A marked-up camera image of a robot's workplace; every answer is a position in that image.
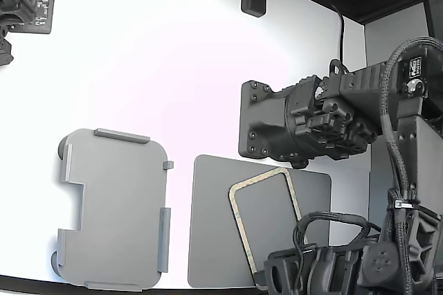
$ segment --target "white backdrop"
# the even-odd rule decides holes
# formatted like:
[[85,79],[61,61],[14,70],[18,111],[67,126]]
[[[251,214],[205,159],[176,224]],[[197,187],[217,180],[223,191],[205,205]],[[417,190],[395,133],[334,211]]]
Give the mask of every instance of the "white backdrop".
[[[51,35],[11,35],[15,61],[0,69],[0,274],[61,281],[49,258],[57,229],[78,226],[79,193],[59,183],[60,140],[98,127],[150,136],[175,161],[170,272],[157,287],[188,288],[193,162],[237,154],[239,92],[254,79],[274,91],[327,75],[339,19],[308,0],[55,0]],[[365,66],[363,26],[346,20],[345,63]],[[368,214],[369,154],[318,159],[332,177],[332,210]],[[331,244],[355,234],[332,225]]]

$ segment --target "mounting plate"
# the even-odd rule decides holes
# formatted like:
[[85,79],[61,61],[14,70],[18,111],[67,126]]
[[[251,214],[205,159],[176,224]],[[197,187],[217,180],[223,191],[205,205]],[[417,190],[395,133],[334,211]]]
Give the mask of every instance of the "mounting plate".
[[37,15],[30,23],[9,26],[11,33],[50,34],[53,27],[55,0],[39,0]]

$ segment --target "gray panel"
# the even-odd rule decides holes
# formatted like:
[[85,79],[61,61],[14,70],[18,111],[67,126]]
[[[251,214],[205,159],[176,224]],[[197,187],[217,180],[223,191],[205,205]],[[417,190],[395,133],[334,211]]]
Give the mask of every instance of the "gray panel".
[[366,61],[368,65],[389,59],[407,39],[429,36],[424,5],[396,12],[365,25]]
[[[254,287],[228,200],[230,187],[276,167],[261,163],[200,156],[195,161],[188,281],[195,288]],[[328,175],[288,170],[302,215],[329,211]],[[296,219],[283,175],[236,194],[257,268],[272,251],[293,247]],[[307,239],[328,245],[329,223],[314,222]]]
[[60,143],[62,182],[83,187],[80,230],[59,229],[55,272],[90,289],[141,291],[168,271],[168,161],[148,137],[80,129]]
[[368,219],[383,226],[388,205],[388,190],[392,188],[392,168],[385,138],[380,136],[371,145],[371,172],[369,177]]
[[434,37],[443,40],[443,0],[429,0]]

